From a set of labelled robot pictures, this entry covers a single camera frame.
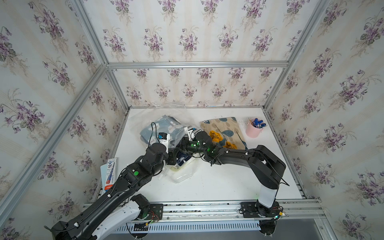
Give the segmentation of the beige blanket with orange pattern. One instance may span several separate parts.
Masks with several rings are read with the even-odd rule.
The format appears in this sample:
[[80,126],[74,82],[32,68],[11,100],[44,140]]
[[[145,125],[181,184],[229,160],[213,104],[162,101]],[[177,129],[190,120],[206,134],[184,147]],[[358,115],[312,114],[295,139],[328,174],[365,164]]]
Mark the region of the beige blanket with orange pattern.
[[222,147],[247,150],[248,146],[235,117],[210,119],[200,122],[200,127],[212,141]]

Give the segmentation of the clear plastic vacuum bag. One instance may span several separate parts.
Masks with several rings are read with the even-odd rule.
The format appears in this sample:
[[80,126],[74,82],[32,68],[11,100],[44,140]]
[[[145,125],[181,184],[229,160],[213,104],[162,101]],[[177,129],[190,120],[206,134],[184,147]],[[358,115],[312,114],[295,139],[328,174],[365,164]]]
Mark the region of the clear plastic vacuum bag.
[[129,129],[142,145],[160,143],[166,147],[170,160],[163,167],[160,178],[168,177],[179,184],[194,175],[197,154],[182,147],[182,140],[194,141],[202,130],[183,102],[132,109],[129,118]]

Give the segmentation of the teal bear pattern blanket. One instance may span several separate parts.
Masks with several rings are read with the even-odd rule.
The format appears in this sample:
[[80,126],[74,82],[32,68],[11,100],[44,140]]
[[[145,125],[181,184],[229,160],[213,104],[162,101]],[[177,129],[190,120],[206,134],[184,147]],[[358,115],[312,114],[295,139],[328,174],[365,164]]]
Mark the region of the teal bear pattern blanket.
[[151,124],[144,127],[140,132],[140,140],[144,144],[149,143],[151,136],[152,136],[151,144],[153,144],[154,142],[157,142],[155,138],[155,133],[157,133],[157,136],[160,133],[166,133],[168,134],[169,148],[174,148],[179,144],[182,138],[187,134],[187,127],[184,126],[178,119],[172,116],[163,115],[159,119],[155,120],[154,123],[156,124],[156,127],[154,127],[153,133],[152,133],[153,127],[151,126]]

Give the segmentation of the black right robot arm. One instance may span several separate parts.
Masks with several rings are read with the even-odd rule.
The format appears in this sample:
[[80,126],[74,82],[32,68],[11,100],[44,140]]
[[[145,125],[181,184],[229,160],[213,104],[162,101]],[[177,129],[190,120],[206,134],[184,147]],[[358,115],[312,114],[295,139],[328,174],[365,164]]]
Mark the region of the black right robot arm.
[[182,138],[177,147],[191,155],[199,154],[211,165],[237,165],[250,168],[266,188],[277,190],[283,181],[286,164],[263,145],[253,149],[230,149],[214,143],[206,132],[198,132],[193,140]]

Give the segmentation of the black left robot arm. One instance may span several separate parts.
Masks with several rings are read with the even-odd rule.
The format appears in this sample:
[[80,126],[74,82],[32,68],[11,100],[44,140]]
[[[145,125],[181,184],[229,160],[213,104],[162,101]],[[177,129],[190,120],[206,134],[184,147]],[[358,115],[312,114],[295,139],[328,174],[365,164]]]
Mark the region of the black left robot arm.
[[50,228],[53,239],[103,240],[122,224],[149,217],[150,203],[138,191],[164,167],[167,158],[163,144],[149,146],[145,155],[124,168],[114,185],[90,207]]

